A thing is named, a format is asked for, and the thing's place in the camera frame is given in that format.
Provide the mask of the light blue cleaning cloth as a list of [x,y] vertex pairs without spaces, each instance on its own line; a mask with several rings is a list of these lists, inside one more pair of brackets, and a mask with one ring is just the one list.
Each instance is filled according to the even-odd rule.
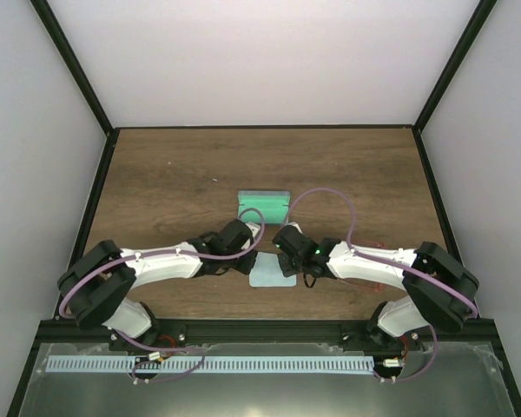
[[252,288],[291,288],[297,285],[295,275],[283,275],[275,254],[259,252],[248,276]]

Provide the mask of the light blue glasses case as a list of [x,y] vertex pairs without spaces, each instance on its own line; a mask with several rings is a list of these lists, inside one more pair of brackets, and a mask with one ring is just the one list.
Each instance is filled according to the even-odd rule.
[[282,224],[287,218],[291,193],[289,191],[240,190],[237,215],[244,222],[261,221],[267,225]]

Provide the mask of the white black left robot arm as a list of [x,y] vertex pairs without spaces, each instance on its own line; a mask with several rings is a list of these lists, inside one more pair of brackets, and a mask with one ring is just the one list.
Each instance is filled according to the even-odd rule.
[[82,330],[104,326],[125,334],[142,351],[160,340],[155,317],[128,293],[171,279],[223,275],[229,270],[247,275],[253,269],[264,226],[233,219],[220,232],[207,232],[166,248],[119,248],[99,242],[58,280],[62,296],[58,313]]

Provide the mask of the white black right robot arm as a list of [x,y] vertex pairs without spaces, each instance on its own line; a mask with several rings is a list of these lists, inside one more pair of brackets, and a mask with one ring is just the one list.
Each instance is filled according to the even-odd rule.
[[405,292],[399,300],[380,303],[366,325],[377,349],[387,350],[419,328],[457,333],[466,320],[478,316],[478,279],[436,243],[380,249],[334,238],[316,242],[288,223],[273,244],[280,250],[283,275],[301,274],[309,288],[321,279],[359,279]]

